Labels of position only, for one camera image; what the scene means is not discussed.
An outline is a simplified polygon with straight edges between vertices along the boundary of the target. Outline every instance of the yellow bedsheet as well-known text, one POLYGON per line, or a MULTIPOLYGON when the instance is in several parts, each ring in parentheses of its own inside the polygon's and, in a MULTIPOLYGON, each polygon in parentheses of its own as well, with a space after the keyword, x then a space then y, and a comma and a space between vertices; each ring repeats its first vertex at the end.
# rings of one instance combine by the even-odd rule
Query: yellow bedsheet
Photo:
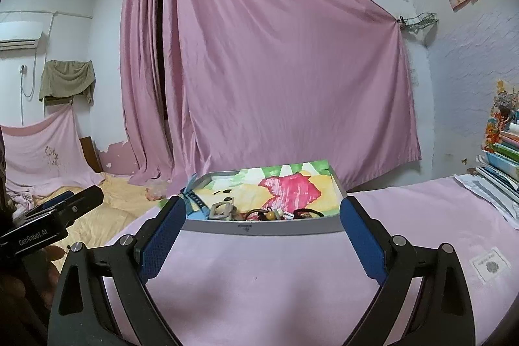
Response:
MULTIPOLYGON (((68 228, 68 236, 56 242, 56 245, 65 251, 68 251, 67 245, 77 241, 83 242, 89 248, 103 246, 128 224, 159 203, 146 200, 145 187, 130 185, 128 178, 106 175, 100 187, 104 193, 103 204, 77 219, 68 228)), ((48 201, 68 190, 77 193, 81 188, 64 186, 38 203, 48 201)), ((64 262, 65 258, 55 263, 59 270, 64 262)))

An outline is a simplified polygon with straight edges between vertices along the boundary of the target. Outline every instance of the towel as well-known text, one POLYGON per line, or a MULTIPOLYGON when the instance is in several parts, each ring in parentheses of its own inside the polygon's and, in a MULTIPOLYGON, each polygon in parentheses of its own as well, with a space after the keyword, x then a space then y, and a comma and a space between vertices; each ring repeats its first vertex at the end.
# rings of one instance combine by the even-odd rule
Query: towel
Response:
POLYGON ((45 63, 40 87, 40 101, 44 97, 72 97, 84 94, 92 104, 95 74, 92 61, 49 60, 45 63))

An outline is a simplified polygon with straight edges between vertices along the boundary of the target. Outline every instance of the pink wall patch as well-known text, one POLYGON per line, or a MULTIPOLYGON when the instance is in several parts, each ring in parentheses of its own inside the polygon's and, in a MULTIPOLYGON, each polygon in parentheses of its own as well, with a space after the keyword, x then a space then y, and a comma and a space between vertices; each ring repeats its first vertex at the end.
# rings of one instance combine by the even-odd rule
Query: pink wall patch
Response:
POLYGON ((108 150, 99 152, 99 161, 103 170, 113 175, 133 175, 139 169, 128 141, 110 144, 108 150))

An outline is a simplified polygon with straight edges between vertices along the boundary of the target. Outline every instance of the black device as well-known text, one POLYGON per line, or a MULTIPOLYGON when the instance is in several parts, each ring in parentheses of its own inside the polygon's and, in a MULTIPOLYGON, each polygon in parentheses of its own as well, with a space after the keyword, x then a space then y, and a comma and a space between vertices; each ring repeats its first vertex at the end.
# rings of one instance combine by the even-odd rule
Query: black device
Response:
MULTIPOLYGON (((98 186, 74 195, 71 191, 25 213, 13 227, 0 236, 0 271, 21 280, 28 300, 25 321, 12 321, 20 344, 46 344, 50 311, 40 293, 48 290, 48 261, 42 248, 67 237, 67 228, 76 219, 103 203, 98 186)), ((6 294, 0 289, 0 303, 7 306, 6 294)))
MULTIPOLYGON (((341 203, 341 222, 367 275, 380 288, 343 346, 382 346, 400 313, 409 285, 421 289, 398 346, 474 346, 476 335, 469 291, 452 245, 413 246, 390 236, 354 197, 341 203)), ((49 321, 49 346, 123 346, 104 288, 114 280, 125 313, 142 346, 182 346, 159 310, 146 282, 158 275, 186 219, 186 204, 172 197, 136 235, 115 244, 71 248, 63 267, 49 321)))

